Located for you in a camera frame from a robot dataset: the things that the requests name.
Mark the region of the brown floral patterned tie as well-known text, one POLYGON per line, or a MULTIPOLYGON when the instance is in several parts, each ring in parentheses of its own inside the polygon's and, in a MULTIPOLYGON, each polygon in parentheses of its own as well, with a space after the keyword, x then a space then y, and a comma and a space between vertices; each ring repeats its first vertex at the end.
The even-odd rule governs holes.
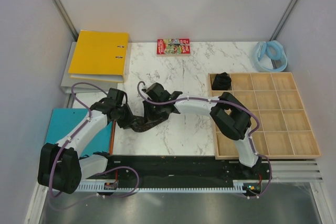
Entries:
POLYGON ((143 116, 135 116, 134 121, 131 123, 130 128, 137 133, 142 133, 145 131, 148 131, 157 125, 163 123, 166 121, 169 117, 159 117, 158 119, 149 120, 148 118, 145 118, 143 116))

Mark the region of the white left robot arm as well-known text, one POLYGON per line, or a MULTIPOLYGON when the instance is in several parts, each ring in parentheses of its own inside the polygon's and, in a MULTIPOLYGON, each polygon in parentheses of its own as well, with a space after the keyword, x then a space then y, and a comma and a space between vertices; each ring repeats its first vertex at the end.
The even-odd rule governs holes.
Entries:
POLYGON ((111 121, 126 119, 128 96, 119 89, 109 89, 107 96, 88 107, 86 116, 55 144, 46 143, 40 151, 37 181, 40 185, 72 194, 83 179, 94 175, 111 178, 115 165, 100 153, 81 159, 81 154, 111 121))

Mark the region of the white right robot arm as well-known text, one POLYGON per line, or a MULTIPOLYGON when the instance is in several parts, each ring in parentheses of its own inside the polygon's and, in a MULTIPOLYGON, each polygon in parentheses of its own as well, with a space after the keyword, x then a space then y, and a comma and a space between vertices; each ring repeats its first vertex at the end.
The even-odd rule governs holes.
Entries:
POLYGON ((197 97, 180 91, 170 94, 159 83, 148 88, 140 88, 141 84, 144 81, 138 83, 138 94, 158 111, 212 118, 219 131, 234 142, 241 163, 241 174, 251 179, 259 173, 259 154, 251 135, 259 129, 260 122, 235 96, 229 92, 223 92, 216 97, 197 97))

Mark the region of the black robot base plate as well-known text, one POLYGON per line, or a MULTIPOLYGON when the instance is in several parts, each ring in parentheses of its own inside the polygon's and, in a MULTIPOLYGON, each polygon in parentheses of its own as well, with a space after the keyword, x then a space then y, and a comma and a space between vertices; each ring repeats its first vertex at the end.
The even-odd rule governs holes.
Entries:
POLYGON ((247 168, 237 160, 216 160, 213 156, 108 157, 107 174, 93 179, 117 179, 120 188, 218 188, 232 187, 236 180, 268 180, 270 169, 261 163, 247 168))

